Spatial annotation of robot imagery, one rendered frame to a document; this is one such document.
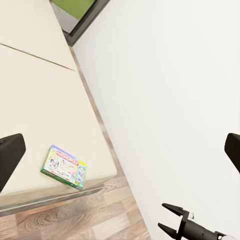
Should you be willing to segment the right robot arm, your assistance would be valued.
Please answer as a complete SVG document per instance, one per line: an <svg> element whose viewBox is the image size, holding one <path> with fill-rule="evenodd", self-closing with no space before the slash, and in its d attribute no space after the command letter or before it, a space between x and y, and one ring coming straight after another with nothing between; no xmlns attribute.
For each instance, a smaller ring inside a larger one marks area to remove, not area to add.
<svg viewBox="0 0 240 240"><path fill-rule="evenodd" d="M184 210L183 207L168 203L163 203L162 206L176 215L180 217L182 216L178 232L176 229L162 223L157 224L164 232L175 240L181 240L182 237L188 240L237 240L231 235L224 235L217 231L211 232L204 226L196 223L195 213Z"/></svg>

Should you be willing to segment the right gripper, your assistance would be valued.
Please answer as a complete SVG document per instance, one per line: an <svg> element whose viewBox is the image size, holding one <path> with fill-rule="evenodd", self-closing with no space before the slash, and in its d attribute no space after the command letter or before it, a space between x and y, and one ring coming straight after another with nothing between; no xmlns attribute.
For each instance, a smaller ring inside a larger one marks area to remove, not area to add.
<svg viewBox="0 0 240 240"><path fill-rule="evenodd" d="M184 210L183 207L163 203L163 207L167 208L171 212L175 213L178 216L182 216L180 226L178 232L176 229L173 229L169 226L166 226L162 223L158 223L157 225L166 232L169 236L171 236L175 240L181 240L182 237L188 240L203 240L206 228L196 222L193 222L188 219L190 212Z"/></svg>

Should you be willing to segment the board game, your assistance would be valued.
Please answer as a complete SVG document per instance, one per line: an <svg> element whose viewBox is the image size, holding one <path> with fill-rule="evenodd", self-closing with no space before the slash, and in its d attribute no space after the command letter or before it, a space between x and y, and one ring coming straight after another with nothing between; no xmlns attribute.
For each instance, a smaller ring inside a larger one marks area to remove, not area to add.
<svg viewBox="0 0 240 240"><path fill-rule="evenodd" d="M52 144L40 171L81 191L86 170L87 163Z"/></svg>

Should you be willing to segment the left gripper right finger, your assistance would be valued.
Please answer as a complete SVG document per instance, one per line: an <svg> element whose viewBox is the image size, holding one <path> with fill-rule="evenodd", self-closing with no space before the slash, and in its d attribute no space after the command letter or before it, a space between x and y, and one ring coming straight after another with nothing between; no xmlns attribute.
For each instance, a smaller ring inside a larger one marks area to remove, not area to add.
<svg viewBox="0 0 240 240"><path fill-rule="evenodd" d="M240 134L231 132L227 135L224 151L240 172Z"/></svg>

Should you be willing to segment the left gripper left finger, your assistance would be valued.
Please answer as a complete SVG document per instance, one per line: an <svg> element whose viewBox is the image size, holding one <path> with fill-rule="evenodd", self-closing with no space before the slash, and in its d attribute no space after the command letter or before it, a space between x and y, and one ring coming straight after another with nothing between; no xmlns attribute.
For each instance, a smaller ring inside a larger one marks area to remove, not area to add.
<svg viewBox="0 0 240 240"><path fill-rule="evenodd" d="M0 138L0 193L26 153L22 133Z"/></svg>

